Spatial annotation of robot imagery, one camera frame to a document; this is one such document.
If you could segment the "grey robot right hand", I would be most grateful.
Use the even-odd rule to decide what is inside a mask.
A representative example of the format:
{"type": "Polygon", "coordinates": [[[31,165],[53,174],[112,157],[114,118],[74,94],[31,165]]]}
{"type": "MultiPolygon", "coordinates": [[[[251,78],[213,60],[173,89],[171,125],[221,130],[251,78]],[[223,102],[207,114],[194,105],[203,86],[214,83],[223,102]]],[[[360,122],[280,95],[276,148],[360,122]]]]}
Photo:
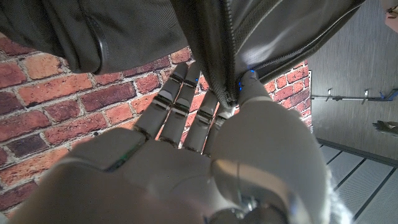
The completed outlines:
{"type": "Polygon", "coordinates": [[[11,223],[328,223],[330,175],[298,113],[249,70],[239,112],[180,63],[133,128],[115,128],[57,162],[11,223]]]}

